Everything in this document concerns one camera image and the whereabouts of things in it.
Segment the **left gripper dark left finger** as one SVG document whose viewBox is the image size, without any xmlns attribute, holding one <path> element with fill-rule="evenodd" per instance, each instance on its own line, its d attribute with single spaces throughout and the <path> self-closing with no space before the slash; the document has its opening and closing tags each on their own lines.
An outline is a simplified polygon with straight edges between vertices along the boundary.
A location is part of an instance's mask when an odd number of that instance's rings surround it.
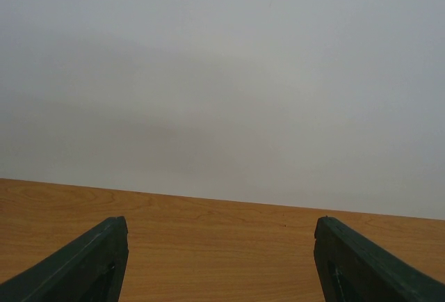
<svg viewBox="0 0 445 302">
<path fill-rule="evenodd" d="M 128 255 L 126 220 L 109 217 L 1 283 L 1 300 L 118 301 Z"/>
</svg>

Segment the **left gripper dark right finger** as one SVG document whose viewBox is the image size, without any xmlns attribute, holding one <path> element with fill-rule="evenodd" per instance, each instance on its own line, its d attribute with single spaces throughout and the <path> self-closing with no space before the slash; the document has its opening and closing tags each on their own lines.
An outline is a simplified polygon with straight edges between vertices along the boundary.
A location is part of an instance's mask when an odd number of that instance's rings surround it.
<svg viewBox="0 0 445 302">
<path fill-rule="evenodd" d="M 444 283 L 334 217 L 317 220 L 314 238 L 314 261 L 326 301 L 444 300 Z"/>
</svg>

